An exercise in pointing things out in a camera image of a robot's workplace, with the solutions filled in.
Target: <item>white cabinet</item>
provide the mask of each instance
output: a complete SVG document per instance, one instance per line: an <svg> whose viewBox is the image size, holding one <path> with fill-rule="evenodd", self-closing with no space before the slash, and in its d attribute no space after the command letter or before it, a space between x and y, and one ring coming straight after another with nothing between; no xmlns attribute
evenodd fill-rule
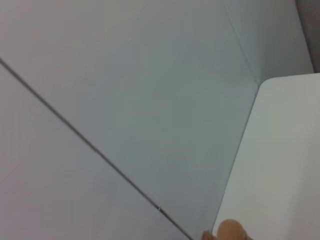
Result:
<svg viewBox="0 0 320 240"><path fill-rule="evenodd" d="M182 228L211 228L258 89L223 1L2 0L0 33L0 56Z"/></svg>
<svg viewBox="0 0 320 240"><path fill-rule="evenodd" d="M318 239L320 74L277 77L258 92L217 216L259 240Z"/></svg>
<svg viewBox="0 0 320 240"><path fill-rule="evenodd" d="M0 239L187 239L3 68L0 156Z"/></svg>

